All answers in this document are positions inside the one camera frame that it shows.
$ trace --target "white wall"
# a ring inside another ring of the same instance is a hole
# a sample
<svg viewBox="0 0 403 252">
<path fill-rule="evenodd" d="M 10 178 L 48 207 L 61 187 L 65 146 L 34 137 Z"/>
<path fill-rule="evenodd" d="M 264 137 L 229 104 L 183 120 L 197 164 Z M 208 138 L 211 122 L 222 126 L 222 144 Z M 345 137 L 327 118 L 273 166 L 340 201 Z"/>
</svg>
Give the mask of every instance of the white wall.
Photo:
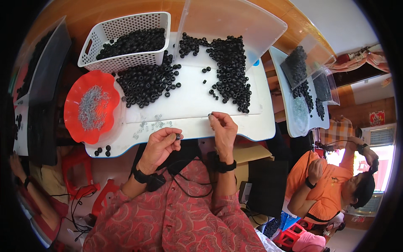
<svg viewBox="0 0 403 252">
<path fill-rule="evenodd" d="M 351 89 L 354 93 L 355 104 L 363 104 L 395 96 L 393 83 L 390 83 L 386 87 L 382 87 L 381 85 L 383 80 L 391 76 L 392 75 L 388 73 L 372 79 L 368 79 L 366 81 L 360 81 L 351 84 Z"/>
<path fill-rule="evenodd" d="M 366 230 L 358 230 L 351 228 L 344 228 L 342 231 L 337 231 L 326 247 L 334 252 L 353 252 L 358 243 L 364 237 Z"/>
<path fill-rule="evenodd" d="M 337 55 L 378 43 L 353 0 L 290 0 L 319 29 Z"/>
</svg>

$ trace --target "white plastic basket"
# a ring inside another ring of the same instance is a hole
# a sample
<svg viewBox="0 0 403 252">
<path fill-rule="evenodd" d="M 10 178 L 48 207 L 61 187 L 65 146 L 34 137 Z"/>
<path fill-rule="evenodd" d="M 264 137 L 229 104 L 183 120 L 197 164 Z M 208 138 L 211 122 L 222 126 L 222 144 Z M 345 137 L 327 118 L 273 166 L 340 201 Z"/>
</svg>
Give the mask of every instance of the white plastic basket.
<svg viewBox="0 0 403 252">
<path fill-rule="evenodd" d="M 170 27 L 171 14 L 168 12 L 140 13 L 99 23 L 89 32 L 81 49 L 77 65 L 90 71 L 101 70 L 104 73 L 123 71 L 138 65 L 161 65 L 164 51 L 169 44 Z M 96 59 L 96 56 L 103 49 L 103 44 L 109 44 L 109 40 L 116 41 L 120 36 L 132 31 L 153 28 L 165 29 L 165 45 L 161 50 L 124 54 L 101 60 Z"/>
</svg>

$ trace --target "cardboard box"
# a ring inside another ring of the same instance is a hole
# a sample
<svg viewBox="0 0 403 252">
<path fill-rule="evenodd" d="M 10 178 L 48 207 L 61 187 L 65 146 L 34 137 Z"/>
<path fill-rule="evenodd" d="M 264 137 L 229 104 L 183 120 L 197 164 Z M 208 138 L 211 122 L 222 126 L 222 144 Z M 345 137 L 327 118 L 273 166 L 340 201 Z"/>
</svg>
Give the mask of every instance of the cardboard box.
<svg viewBox="0 0 403 252">
<path fill-rule="evenodd" d="M 235 176 L 237 177 L 237 190 L 242 181 L 248 181 L 249 178 L 249 161 L 269 158 L 274 161 L 271 152 L 258 143 L 237 144 L 233 150 L 234 159 L 237 162 Z"/>
</svg>

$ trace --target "red plastic bowl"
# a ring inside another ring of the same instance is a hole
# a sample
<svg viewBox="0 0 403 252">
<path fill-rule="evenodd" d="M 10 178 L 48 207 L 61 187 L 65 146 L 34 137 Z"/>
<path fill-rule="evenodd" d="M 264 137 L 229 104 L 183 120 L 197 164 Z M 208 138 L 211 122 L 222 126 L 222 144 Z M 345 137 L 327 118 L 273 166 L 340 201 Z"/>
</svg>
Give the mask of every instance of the red plastic bowl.
<svg viewBox="0 0 403 252">
<path fill-rule="evenodd" d="M 74 141 L 96 144 L 101 134 L 112 129 L 114 124 L 113 111 L 120 101 L 119 93 L 113 86 L 114 82 L 115 79 L 111 74 L 95 70 L 84 74 L 73 84 L 64 103 L 64 123 Z M 103 92 L 108 92 L 109 101 L 106 108 L 103 107 L 103 102 L 100 102 L 96 109 L 98 114 L 106 113 L 105 122 L 99 130 L 85 131 L 78 120 L 79 104 L 88 89 L 95 85 L 100 86 Z"/>
</svg>

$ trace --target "orange shirt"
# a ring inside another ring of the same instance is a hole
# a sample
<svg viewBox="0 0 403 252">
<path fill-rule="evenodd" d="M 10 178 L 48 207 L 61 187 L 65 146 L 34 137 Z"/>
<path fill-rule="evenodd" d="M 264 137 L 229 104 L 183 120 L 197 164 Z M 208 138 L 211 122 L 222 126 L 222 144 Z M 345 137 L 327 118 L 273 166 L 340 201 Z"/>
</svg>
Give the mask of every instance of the orange shirt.
<svg viewBox="0 0 403 252">
<path fill-rule="evenodd" d="M 309 163 L 319 156 L 315 152 L 306 152 L 294 165 L 287 178 L 287 188 L 285 198 L 290 200 L 297 188 L 305 183 L 308 176 L 307 162 Z M 323 175 L 312 189 L 306 200 L 316 200 L 311 207 L 305 220 L 315 223 L 324 224 L 329 222 L 341 210 L 341 188 L 345 181 L 353 176 L 354 155 L 344 155 L 340 166 L 325 163 L 322 172 Z"/>
</svg>

